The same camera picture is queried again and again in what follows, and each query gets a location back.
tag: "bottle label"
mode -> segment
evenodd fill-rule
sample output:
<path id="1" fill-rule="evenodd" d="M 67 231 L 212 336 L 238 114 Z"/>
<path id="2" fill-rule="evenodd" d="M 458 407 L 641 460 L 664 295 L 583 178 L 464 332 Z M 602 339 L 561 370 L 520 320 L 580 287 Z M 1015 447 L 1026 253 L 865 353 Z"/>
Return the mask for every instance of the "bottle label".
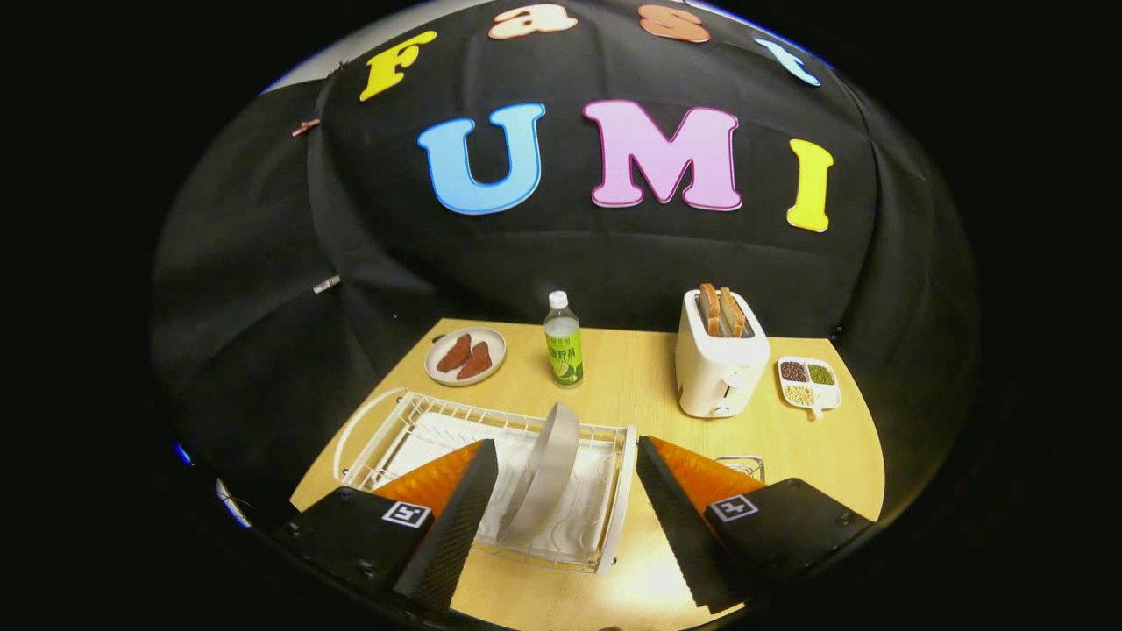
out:
<path id="1" fill-rule="evenodd" d="M 560 385 L 573 385 L 585 378 L 585 363 L 580 356 L 580 330 L 565 337 L 545 336 L 550 349 L 550 365 L 553 381 Z"/>

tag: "pink letter m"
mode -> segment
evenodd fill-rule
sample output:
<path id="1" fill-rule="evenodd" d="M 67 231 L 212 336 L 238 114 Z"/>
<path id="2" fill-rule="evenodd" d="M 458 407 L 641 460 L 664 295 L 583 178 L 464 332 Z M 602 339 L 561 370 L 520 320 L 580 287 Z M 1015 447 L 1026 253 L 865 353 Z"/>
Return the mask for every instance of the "pink letter m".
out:
<path id="1" fill-rule="evenodd" d="M 735 116 L 693 108 L 671 140 L 634 101 L 594 101 L 585 106 L 585 116 L 600 127 L 604 183 L 592 191 L 598 205 L 622 208 L 643 201 L 643 190 L 632 182 L 634 158 L 661 203 L 670 201 L 692 164 L 693 183 L 682 192 L 686 203 L 706 210 L 741 208 L 733 180 Z"/>

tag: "small wire basket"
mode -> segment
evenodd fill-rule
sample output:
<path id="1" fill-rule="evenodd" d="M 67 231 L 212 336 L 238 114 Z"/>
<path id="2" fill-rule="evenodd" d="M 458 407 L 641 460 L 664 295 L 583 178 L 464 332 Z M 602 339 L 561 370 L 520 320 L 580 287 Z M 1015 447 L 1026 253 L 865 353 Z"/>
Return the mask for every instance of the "small wire basket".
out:
<path id="1" fill-rule="evenodd" d="M 499 474 L 472 547 L 515 561 L 583 574 L 605 574 L 611 566 L 627 513 L 638 435 L 625 428 L 581 423 L 577 460 L 558 507 L 541 533 L 512 546 L 499 540 L 498 519 L 509 504 L 528 452 L 545 419 L 456 403 L 402 388 L 397 405 L 340 482 L 373 492 L 416 467 L 481 439 L 493 439 Z M 335 452 L 335 470 L 350 426 L 381 397 L 356 412 Z M 721 464 L 764 478 L 757 456 L 723 456 Z"/>

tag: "wooden table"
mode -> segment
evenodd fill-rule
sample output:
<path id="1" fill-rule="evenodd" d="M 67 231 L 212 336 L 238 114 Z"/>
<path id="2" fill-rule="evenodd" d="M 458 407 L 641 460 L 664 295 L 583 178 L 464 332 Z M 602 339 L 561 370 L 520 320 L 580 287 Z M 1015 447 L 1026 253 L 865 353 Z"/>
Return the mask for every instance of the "wooden table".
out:
<path id="1" fill-rule="evenodd" d="M 424 369 L 435 336 L 471 326 L 490 327 L 506 338 L 507 356 L 481 383 L 449 387 Z M 716 458 L 752 454 L 764 459 L 767 482 L 800 477 L 870 520 L 881 514 L 884 460 L 876 428 L 853 376 L 825 339 L 770 338 L 772 358 L 748 406 L 726 419 L 695 419 L 674 396 L 677 333 L 581 329 L 585 383 L 562 390 L 552 383 L 542 327 L 443 319 L 371 392 L 407 387 L 459 403 L 545 417 L 557 401 L 571 406 L 581 423 L 636 426 L 687 449 Z M 819 358 L 834 367 L 842 405 L 815 421 L 810 411 L 788 405 L 780 393 L 775 362 L 784 355 Z M 393 409 L 379 403 L 355 424 L 342 463 L 358 456 Z M 338 435 L 309 468 L 292 503 L 303 511 L 338 486 L 331 460 Z M 697 607 L 682 579 L 636 474 L 616 550 L 606 575 L 581 575 L 530 566 L 472 549 L 460 575 L 452 607 L 515 629 L 626 631 L 682 629 L 711 615 Z"/>

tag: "white toaster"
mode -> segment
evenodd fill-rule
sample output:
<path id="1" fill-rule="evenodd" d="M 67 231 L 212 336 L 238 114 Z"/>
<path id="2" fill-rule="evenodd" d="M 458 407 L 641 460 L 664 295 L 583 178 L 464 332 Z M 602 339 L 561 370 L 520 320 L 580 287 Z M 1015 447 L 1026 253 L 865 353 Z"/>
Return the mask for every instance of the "white toaster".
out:
<path id="1" fill-rule="evenodd" d="M 678 404 L 691 417 L 735 417 L 748 404 L 771 362 L 771 345 L 755 313 L 736 292 L 729 293 L 746 317 L 744 332 L 738 338 L 710 336 L 701 319 L 700 293 L 693 290 L 682 296 L 674 347 Z M 724 318 L 720 327 L 727 336 Z"/>

